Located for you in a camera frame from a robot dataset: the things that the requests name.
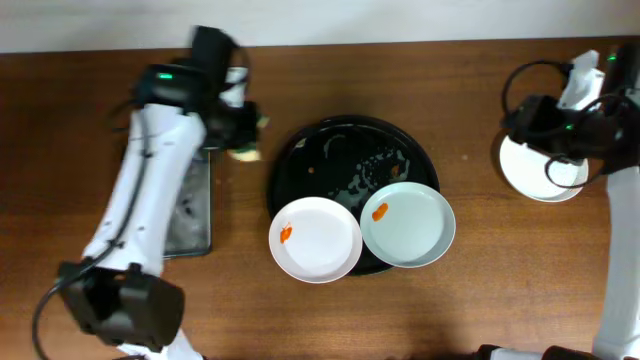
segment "orange sauce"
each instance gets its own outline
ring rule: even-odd
[[[387,203],[382,203],[382,205],[378,207],[378,210],[376,210],[373,214],[371,214],[373,221],[382,220],[382,218],[384,217],[384,214],[387,213],[387,210],[389,210],[389,205],[387,205]]]
[[[291,227],[291,223],[287,224],[287,226],[282,228],[282,231],[280,231],[280,244],[284,244],[285,241],[289,240],[289,237],[291,237],[292,231],[293,231],[293,228]]]

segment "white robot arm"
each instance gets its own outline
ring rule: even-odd
[[[636,92],[640,88],[640,46],[624,45],[608,61],[603,83],[602,73],[595,68],[596,52],[574,59],[568,85],[559,101],[530,96],[518,110],[505,111],[504,124],[512,140],[527,143],[529,148],[549,156],[548,165],[556,160],[603,160],[599,175],[608,175],[612,230],[607,292],[593,355],[603,360],[638,359],[640,98]],[[561,71],[568,65],[544,64],[557,66]],[[505,349],[491,355],[492,360],[532,358],[544,359],[542,354]]]
[[[261,117],[244,99],[249,69],[229,67],[236,49],[218,29],[198,27],[190,57],[151,65],[143,74],[107,211],[83,261],[62,263],[34,313],[33,342],[41,359],[48,357],[38,320],[58,292],[84,332],[131,356],[203,359],[179,329],[184,293],[159,276],[172,210],[196,152],[246,151],[257,142]]]

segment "small white bowl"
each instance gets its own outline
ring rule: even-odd
[[[373,213],[387,204],[378,221]],[[415,268],[447,252],[456,233],[456,218],[439,192],[418,183],[400,182],[378,190],[360,216],[364,243],[380,260]]]
[[[283,229],[288,239],[281,241]],[[362,252],[358,222],[342,205],[308,197],[282,208],[271,222],[269,247],[278,265],[292,277],[313,284],[345,276]]]
[[[560,202],[578,195],[582,188],[564,189],[551,183],[544,167],[549,157],[525,144],[517,144],[505,137],[500,146],[500,167],[511,186],[522,195],[544,202]],[[549,168],[551,178],[560,185],[578,185],[587,180],[589,164],[561,164],[555,162]]]

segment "black plate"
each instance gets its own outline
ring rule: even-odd
[[[267,207],[273,219],[288,203],[309,196],[335,200],[360,221],[369,197],[392,182],[412,181],[440,191],[433,164],[404,131],[376,118],[343,115],[297,132],[276,159]],[[349,275],[392,268],[367,248]]]

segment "wood grain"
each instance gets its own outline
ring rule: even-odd
[[[603,182],[561,204],[529,200],[497,174],[490,149],[499,92],[517,65],[607,53],[620,38],[250,49],[251,97],[272,123],[265,161],[216,165],[215,249],[166,265],[184,288],[183,327],[222,359],[404,359],[493,343],[590,350],[602,309],[609,244]],[[0,348],[33,358],[29,324],[57,264],[78,259],[104,211],[121,143],[104,115],[144,66],[181,50],[0,56]],[[515,85],[559,95],[536,69]],[[450,251],[421,269],[317,286],[271,258],[264,190],[271,161],[300,127],[365,114],[411,134],[433,160],[457,218]],[[79,332],[59,299],[45,310],[54,359],[119,355]]]

